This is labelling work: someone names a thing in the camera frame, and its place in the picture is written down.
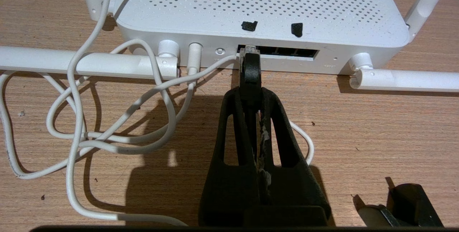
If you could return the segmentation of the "small black clip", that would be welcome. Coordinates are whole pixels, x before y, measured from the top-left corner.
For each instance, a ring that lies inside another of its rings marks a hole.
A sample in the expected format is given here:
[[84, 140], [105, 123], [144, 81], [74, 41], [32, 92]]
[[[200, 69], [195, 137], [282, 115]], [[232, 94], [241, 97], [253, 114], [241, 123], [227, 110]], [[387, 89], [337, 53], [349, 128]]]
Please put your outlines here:
[[369, 228], [444, 228], [444, 225], [420, 184], [395, 185], [386, 177], [388, 197], [386, 205], [365, 204], [354, 195], [355, 209]]

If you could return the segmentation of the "white router with antennas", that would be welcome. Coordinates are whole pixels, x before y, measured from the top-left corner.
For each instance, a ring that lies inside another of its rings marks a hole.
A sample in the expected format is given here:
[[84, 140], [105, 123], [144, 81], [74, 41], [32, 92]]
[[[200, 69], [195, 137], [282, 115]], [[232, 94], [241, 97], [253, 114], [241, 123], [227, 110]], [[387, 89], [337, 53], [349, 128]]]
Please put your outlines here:
[[[156, 54], [160, 77], [179, 76], [249, 46], [261, 69], [350, 75], [357, 90], [459, 93], [459, 72], [401, 71], [383, 66], [411, 43], [439, 0], [416, 0], [401, 16], [394, 0], [86, 0], [91, 19], [114, 18], [125, 41]], [[254, 32], [243, 21], [258, 21]], [[303, 36], [291, 33], [303, 23]]]

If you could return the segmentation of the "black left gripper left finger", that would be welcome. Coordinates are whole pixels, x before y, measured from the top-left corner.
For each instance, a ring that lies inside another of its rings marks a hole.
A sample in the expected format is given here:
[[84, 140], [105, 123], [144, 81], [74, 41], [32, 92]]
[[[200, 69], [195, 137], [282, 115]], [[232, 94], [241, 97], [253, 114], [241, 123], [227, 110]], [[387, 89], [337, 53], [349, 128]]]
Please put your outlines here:
[[[223, 97], [217, 137], [200, 198], [201, 227], [242, 227], [246, 211], [259, 204], [257, 169], [243, 113], [240, 88]], [[224, 162], [227, 119], [233, 116], [238, 165]]]

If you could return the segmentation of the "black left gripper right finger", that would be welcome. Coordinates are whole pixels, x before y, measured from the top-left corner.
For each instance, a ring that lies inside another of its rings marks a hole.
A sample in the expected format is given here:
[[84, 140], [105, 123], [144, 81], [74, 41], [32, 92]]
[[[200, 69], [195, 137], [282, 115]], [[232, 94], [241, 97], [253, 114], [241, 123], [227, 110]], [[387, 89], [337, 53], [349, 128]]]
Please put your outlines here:
[[262, 88], [261, 223], [326, 227], [331, 208], [317, 183], [278, 96]]

